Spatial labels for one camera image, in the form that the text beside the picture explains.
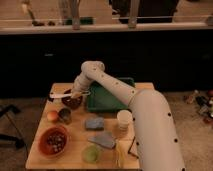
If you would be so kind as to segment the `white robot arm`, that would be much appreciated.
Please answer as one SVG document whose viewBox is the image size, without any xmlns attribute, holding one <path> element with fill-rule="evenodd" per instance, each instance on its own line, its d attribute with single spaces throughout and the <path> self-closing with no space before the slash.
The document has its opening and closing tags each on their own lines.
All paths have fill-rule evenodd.
<svg viewBox="0 0 213 171">
<path fill-rule="evenodd" d="M 179 139 L 166 98 L 155 89 L 136 89 L 105 72 L 101 61 L 86 61 L 72 93 L 98 82 L 131 110 L 140 168 L 143 171 L 186 171 Z"/>
</svg>

